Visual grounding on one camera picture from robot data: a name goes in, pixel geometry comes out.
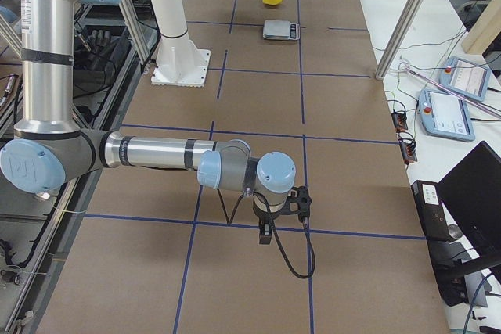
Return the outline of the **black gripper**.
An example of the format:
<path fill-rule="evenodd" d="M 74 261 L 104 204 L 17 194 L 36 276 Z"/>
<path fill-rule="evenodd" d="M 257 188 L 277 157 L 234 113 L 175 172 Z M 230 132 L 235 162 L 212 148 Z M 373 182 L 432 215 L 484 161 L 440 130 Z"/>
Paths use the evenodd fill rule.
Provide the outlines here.
<path fill-rule="evenodd" d="M 265 204 L 259 199 L 255 199 L 253 201 L 253 211 L 255 216 L 258 218 L 259 244 L 269 245 L 272 241 L 272 229 L 269 226 L 269 218 L 275 220 L 280 216 L 280 212 L 271 211 L 271 213 L 269 213 L 265 207 Z"/>

